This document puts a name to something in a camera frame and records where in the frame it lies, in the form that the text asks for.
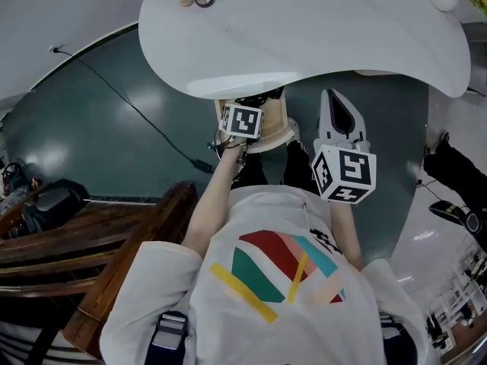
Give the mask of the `white striped bedding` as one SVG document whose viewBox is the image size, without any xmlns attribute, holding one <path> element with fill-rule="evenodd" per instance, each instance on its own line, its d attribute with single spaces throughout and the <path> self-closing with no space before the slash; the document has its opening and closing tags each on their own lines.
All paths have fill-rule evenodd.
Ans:
<svg viewBox="0 0 487 365">
<path fill-rule="evenodd" d="M 41 336 L 41 328 L 31 328 L 0 321 L 0 363 L 27 365 L 27 359 Z M 79 351 L 57 331 L 46 353 L 35 365 L 105 365 L 103 361 Z"/>
</svg>

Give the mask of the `person's left forearm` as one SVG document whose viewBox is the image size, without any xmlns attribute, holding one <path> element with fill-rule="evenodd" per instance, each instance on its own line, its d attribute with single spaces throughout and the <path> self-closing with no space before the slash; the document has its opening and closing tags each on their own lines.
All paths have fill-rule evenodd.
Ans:
<svg viewBox="0 0 487 365">
<path fill-rule="evenodd" d="M 226 148 L 190 218 L 182 246 L 205 257 L 211 238 L 224 226 L 242 146 Z"/>
</svg>

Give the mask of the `person's white printed t-shirt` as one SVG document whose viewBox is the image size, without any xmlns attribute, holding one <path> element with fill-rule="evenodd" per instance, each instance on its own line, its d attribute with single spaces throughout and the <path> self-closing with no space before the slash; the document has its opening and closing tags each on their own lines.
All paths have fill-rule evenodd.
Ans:
<svg viewBox="0 0 487 365">
<path fill-rule="evenodd" d="M 422 313 L 383 259 L 338 249 L 329 205 L 289 186 L 231 191 L 205 257 L 140 245 L 100 337 L 106 365 L 144 365 L 158 318 L 188 317 L 183 365 L 433 365 Z"/>
</svg>

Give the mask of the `black bag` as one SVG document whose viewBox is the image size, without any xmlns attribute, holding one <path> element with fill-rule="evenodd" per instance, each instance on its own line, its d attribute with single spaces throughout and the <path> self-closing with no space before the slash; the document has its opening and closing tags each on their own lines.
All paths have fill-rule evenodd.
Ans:
<svg viewBox="0 0 487 365">
<path fill-rule="evenodd" d="M 42 233 L 66 224 L 86 204 L 89 194 L 83 185 L 58 179 L 46 186 L 32 201 L 24 203 L 22 218 L 29 233 Z"/>
</svg>

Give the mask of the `grey wooden shelf unit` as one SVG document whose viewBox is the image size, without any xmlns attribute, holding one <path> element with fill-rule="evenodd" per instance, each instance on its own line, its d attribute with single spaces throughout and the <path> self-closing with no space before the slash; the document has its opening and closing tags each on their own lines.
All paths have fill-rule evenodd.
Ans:
<svg viewBox="0 0 487 365">
<path fill-rule="evenodd" d="M 466 23 L 462 28 L 471 59 L 469 90 L 487 97 L 487 22 Z"/>
</svg>

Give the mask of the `person's right forearm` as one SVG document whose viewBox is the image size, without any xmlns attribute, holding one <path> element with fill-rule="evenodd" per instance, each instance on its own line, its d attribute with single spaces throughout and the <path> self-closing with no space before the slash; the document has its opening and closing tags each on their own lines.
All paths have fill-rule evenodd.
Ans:
<svg viewBox="0 0 487 365">
<path fill-rule="evenodd" d="M 364 259 L 361 254 L 361 247 L 351 206 L 331 202 L 330 213 L 332 222 L 331 231 L 338 249 L 352 266 L 358 271 L 361 271 L 364 268 Z"/>
</svg>

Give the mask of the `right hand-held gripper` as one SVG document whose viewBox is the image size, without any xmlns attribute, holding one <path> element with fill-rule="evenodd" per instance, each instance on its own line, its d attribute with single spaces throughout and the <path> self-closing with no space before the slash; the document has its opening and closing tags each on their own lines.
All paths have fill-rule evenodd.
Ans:
<svg viewBox="0 0 487 365">
<path fill-rule="evenodd" d="M 364 119 L 347 97 L 328 88 L 321 93 L 318 119 L 311 169 L 319 196 L 356 205 L 376 189 L 377 180 L 377 157 L 370 152 Z M 336 131 L 346 139 L 328 141 Z"/>
</svg>

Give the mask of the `person's white shoe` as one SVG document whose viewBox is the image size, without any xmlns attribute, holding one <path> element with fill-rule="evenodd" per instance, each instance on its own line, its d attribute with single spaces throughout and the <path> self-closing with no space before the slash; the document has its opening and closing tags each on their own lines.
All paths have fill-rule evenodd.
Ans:
<svg viewBox="0 0 487 365">
<path fill-rule="evenodd" d="M 288 127 L 292 131 L 292 136 L 286 141 L 286 144 L 290 145 L 291 143 L 294 142 L 297 142 L 298 144 L 302 144 L 299 125 L 291 117 L 288 117 Z"/>
</svg>

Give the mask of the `dark wooden bench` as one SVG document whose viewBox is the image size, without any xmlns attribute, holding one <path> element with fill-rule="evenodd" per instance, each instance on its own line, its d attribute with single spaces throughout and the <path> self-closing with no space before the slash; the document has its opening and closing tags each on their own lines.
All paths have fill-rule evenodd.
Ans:
<svg viewBox="0 0 487 365">
<path fill-rule="evenodd" d="M 90 198 L 66 224 L 29 233 L 23 197 L 0 214 L 0 321 L 43 332 L 27 359 L 42 361 L 57 331 L 101 361 L 100 333 L 140 245 L 180 243 L 197 202 L 193 182 L 160 198 Z"/>
</svg>

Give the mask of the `person's black trousers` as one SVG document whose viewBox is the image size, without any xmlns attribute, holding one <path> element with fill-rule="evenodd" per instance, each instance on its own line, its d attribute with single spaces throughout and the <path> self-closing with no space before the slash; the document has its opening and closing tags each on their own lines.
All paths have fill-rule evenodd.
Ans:
<svg viewBox="0 0 487 365">
<path fill-rule="evenodd" d="M 313 180 L 310 158 L 306 147 L 299 140 L 287 144 L 287 161 L 281 184 L 303 189 L 315 195 L 320 195 L 317 184 Z M 265 186 L 268 184 L 263 171 L 260 153 L 248 154 L 243 168 L 234 177 L 231 189 L 248 186 Z"/>
</svg>

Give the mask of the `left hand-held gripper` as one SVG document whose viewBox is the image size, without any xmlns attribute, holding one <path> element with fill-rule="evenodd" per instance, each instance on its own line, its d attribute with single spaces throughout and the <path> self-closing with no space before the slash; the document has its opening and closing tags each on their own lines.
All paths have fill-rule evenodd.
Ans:
<svg viewBox="0 0 487 365">
<path fill-rule="evenodd" d="M 226 103 L 218 129 L 227 135 L 257 140 L 262 134 L 263 110 Z"/>
</svg>

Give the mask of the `white curved table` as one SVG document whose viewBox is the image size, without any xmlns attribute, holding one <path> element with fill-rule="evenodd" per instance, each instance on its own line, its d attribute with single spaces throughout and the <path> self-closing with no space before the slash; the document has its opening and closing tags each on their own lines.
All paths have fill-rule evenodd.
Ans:
<svg viewBox="0 0 487 365">
<path fill-rule="evenodd" d="M 405 75 L 449 97 L 470 80 L 460 22 L 430 0 L 144 0 L 138 34 L 165 83 L 209 100 L 340 71 Z"/>
</svg>

